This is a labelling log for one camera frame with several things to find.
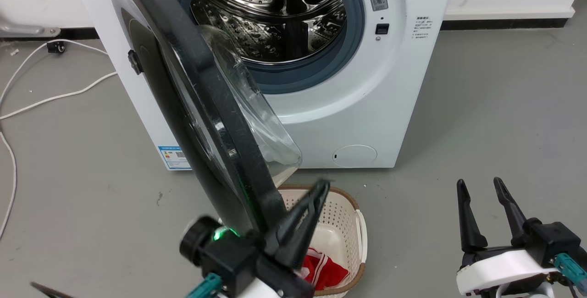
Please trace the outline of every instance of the white laundry basket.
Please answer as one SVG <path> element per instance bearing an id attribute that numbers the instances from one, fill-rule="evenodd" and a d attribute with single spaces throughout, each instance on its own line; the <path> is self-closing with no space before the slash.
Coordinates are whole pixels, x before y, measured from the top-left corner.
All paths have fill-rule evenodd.
<path id="1" fill-rule="evenodd" d="M 279 187 L 285 207 L 289 210 L 310 188 L 293 185 Z M 347 192 L 331 187 L 310 247 L 350 271 L 340 285 L 316 291 L 314 296 L 340 298 L 359 283 L 367 260 L 367 226 L 357 202 Z"/>

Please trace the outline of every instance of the washing machine door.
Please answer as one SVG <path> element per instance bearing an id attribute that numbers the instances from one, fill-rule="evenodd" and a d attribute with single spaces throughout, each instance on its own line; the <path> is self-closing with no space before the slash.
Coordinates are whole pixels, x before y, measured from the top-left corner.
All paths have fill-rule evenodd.
<path id="1" fill-rule="evenodd" d="M 226 33 L 196 26 L 177 0 L 112 0 L 128 59 L 148 85 L 218 214 L 263 233 L 285 206 L 276 189 L 301 163 Z"/>

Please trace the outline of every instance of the blue label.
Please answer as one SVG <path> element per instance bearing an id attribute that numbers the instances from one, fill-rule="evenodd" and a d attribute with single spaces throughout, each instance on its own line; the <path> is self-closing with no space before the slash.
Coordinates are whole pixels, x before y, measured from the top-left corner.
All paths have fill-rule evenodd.
<path id="1" fill-rule="evenodd" d="M 191 169 L 182 149 L 178 146 L 157 146 L 168 169 Z"/>

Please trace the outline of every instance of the black knob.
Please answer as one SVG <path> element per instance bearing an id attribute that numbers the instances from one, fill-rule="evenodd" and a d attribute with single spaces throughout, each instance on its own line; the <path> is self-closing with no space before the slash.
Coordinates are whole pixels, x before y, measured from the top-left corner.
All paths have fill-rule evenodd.
<path id="1" fill-rule="evenodd" d="M 212 241 L 214 231 L 222 225 L 209 216 L 200 217 L 189 229 L 185 231 L 182 243 L 180 243 L 180 254 L 195 266 L 200 266 L 200 250 Z"/>
<path id="2" fill-rule="evenodd" d="M 128 51 L 128 62 L 130 62 L 130 66 L 132 66 L 136 74 L 141 74 L 141 72 L 145 72 L 143 70 L 141 62 L 138 60 L 138 54 L 134 50 Z"/>

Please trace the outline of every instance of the white stripe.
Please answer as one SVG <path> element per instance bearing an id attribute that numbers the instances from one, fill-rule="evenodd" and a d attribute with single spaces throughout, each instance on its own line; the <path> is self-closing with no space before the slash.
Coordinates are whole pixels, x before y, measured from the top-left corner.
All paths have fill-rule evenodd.
<path id="1" fill-rule="evenodd" d="M 314 269 L 314 276 L 312 277 L 312 284 L 314 286 L 316 286 L 316 282 L 318 281 L 318 274 L 319 274 L 318 269 L 321 266 L 321 263 L 324 261 L 325 256 L 326 256 L 325 254 L 321 255 L 321 258 L 318 261 L 318 263 L 316 264 L 316 268 Z"/>
<path id="2" fill-rule="evenodd" d="M 316 283 L 318 282 L 318 278 L 320 277 L 320 273 L 322 272 L 322 269 L 327 264 L 328 259 L 329 259 L 327 257 L 327 255 L 323 254 L 323 256 L 324 256 L 323 263 L 321 263 L 320 265 L 318 265 L 317 272 L 316 272 L 316 277 L 314 277 L 314 286 L 316 286 Z"/>

